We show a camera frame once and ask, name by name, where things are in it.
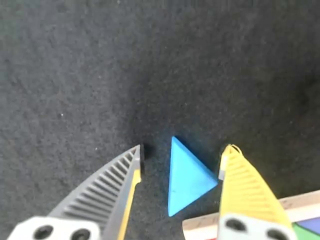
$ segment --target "dark gray felt surface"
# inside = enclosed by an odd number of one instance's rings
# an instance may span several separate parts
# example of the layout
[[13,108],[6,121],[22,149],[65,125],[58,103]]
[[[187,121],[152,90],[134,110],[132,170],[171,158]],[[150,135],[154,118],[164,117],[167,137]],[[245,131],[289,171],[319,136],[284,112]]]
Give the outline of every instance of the dark gray felt surface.
[[239,145],[277,197],[320,189],[320,1],[0,0],[0,234],[145,143],[127,240],[182,240],[171,136]]

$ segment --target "screw hole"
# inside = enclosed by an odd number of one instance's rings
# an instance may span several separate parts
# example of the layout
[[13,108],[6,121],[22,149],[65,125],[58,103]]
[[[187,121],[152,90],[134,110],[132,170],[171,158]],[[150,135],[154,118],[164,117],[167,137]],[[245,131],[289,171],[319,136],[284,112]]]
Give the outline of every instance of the screw hole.
[[35,231],[33,238],[37,240],[46,239],[51,235],[53,230],[54,228],[50,225],[41,226]]
[[271,229],[267,232],[267,235],[269,238],[272,238],[274,240],[288,240],[286,235],[284,235],[279,230]]
[[236,231],[242,231],[242,232],[245,232],[247,229],[246,229],[246,226],[239,220],[237,219],[229,219],[228,221],[226,221],[226,224],[225,224],[228,228],[231,228],[233,230],[236,230]]
[[89,238],[90,232],[82,228],[72,234],[71,240],[88,240]]

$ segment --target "blue triangle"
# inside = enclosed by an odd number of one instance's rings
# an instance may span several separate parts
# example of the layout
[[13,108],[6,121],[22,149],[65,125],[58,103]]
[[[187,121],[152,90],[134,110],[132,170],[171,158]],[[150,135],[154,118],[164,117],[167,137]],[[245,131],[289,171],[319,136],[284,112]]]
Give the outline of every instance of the blue triangle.
[[169,217],[218,184],[214,174],[174,136],[170,161]]

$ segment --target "green block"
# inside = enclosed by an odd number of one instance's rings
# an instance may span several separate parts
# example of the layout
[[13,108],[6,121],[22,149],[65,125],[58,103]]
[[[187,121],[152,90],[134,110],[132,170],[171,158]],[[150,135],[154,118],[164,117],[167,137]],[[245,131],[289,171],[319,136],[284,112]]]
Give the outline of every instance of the green block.
[[298,240],[320,240],[320,235],[308,231],[295,223],[293,224],[293,229]]

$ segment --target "blue block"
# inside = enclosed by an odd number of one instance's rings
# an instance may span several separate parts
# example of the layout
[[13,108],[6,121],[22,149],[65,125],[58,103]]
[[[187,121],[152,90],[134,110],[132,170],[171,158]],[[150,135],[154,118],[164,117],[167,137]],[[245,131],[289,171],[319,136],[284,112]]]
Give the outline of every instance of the blue block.
[[297,222],[301,227],[320,235],[320,217]]
[[213,189],[218,180],[176,137],[171,141],[168,215],[171,217]]

